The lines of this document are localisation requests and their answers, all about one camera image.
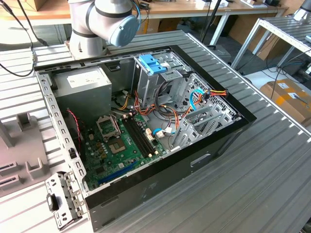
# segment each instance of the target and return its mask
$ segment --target cardboard box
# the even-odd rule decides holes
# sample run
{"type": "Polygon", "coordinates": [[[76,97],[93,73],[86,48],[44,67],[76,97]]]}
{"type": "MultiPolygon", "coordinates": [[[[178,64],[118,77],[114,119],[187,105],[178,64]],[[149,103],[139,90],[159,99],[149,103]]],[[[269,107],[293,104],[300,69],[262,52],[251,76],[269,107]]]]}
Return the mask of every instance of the cardboard box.
{"type": "Polygon", "coordinates": [[[137,31],[136,35],[157,33],[159,29],[159,24],[159,18],[152,18],[146,20],[141,24],[140,29],[137,31]]]}
{"type": "MultiPolygon", "coordinates": [[[[273,85],[274,82],[268,82],[261,87],[260,91],[271,98],[273,85]]],[[[292,80],[283,79],[276,82],[272,101],[303,126],[311,125],[311,96],[292,80]]]]}
{"type": "MultiPolygon", "coordinates": [[[[38,11],[41,6],[45,4],[46,1],[47,0],[21,0],[20,2],[26,11],[38,11]]],[[[20,9],[19,4],[16,0],[6,0],[5,2],[11,8],[20,9]]]]}

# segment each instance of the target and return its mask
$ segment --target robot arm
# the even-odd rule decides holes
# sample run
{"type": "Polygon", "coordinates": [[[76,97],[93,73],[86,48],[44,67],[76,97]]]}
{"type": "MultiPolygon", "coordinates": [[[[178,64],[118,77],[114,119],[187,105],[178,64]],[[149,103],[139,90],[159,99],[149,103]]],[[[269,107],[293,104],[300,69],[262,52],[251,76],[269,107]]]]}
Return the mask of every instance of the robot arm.
{"type": "Polygon", "coordinates": [[[294,13],[293,17],[299,22],[308,22],[311,13],[311,0],[305,0],[301,7],[294,13]]]}
{"type": "Polygon", "coordinates": [[[77,58],[103,55],[103,40],[121,47],[138,30],[130,0],[69,0],[72,33],[70,52],[77,58]]]}

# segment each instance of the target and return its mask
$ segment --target side panel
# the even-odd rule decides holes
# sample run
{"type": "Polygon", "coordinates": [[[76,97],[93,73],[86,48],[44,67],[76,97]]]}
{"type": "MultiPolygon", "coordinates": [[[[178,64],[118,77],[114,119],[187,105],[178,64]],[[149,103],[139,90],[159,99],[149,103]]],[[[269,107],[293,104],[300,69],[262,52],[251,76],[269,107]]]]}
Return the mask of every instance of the side panel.
{"type": "MultiPolygon", "coordinates": [[[[154,197],[217,158],[220,155],[219,152],[223,152],[248,126],[217,140],[199,151],[193,151],[192,155],[189,155],[173,166],[89,209],[93,230],[97,231],[99,228],[109,224],[124,213],[154,197]]],[[[95,197],[91,195],[86,198],[87,205],[92,205],[92,198],[95,197]]]]}

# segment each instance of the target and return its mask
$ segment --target table leg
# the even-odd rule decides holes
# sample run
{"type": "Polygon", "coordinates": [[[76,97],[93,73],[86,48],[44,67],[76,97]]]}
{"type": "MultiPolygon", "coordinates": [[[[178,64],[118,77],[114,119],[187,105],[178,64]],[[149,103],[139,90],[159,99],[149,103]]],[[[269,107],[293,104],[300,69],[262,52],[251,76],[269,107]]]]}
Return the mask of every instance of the table leg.
{"type": "MultiPolygon", "coordinates": [[[[277,14],[276,17],[281,17],[283,15],[283,13],[285,12],[285,10],[280,10],[277,14]]],[[[266,31],[265,34],[262,36],[262,38],[260,39],[260,41],[258,42],[256,48],[253,51],[253,54],[257,54],[259,52],[259,50],[261,49],[261,47],[263,46],[263,44],[267,41],[269,35],[270,35],[270,31],[266,31]]]]}
{"type": "Polygon", "coordinates": [[[229,15],[224,15],[220,18],[220,21],[219,21],[218,26],[216,28],[216,31],[213,35],[213,38],[210,42],[210,45],[216,45],[217,44],[219,36],[222,33],[224,26],[225,26],[225,23],[227,22],[228,18],[229,18],[229,15]]]}
{"type": "Polygon", "coordinates": [[[266,32],[264,33],[264,35],[262,36],[262,38],[258,42],[256,48],[254,49],[253,54],[257,54],[259,52],[259,50],[261,49],[263,44],[267,41],[267,39],[270,36],[270,34],[271,34],[271,32],[266,30],[266,32]]]}
{"type": "Polygon", "coordinates": [[[241,58],[243,57],[245,51],[247,50],[249,44],[251,43],[251,41],[255,37],[256,33],[258,32],[258,29],[259,29],[259,26],[260,26],[259,25],[259,21],[260,21],[260,19],[258,19],[257,22],[255,23],[253,29],[251,30],[251,32],[249,33],[248,37],[246,38],[244,44],[242,45],[238,55],[235,57],[232,65],[231,65],[231,67],[233,69],[235,69],[238,66],[238,64],[239,64],[241,58]]]}
{"type": "Polygon", "coordinates": [[[292,46],[292,47],[287,51],[287,53],[284,55],[284,57],[279,61],[279,63],[278,63],[277,66],[280,67],[280,66],[285,62],[285,60],[288,58],[288,56],[291,55],[291,53],[293,52],[294,49],[295,49],[295,47],[292,46]]]}

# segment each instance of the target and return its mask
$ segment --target metal bracket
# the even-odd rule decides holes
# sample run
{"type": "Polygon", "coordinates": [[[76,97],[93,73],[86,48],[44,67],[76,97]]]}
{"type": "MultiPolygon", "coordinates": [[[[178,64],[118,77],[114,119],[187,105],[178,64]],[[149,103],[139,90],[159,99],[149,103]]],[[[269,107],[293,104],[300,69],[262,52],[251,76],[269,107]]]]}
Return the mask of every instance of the metal bracket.
{"type": "Polygon", "coordinates": [[[79,220],[87,212],[80,187],[72,171],[57,172],[45,181],[47,202],[59,230],[79,220]]]}

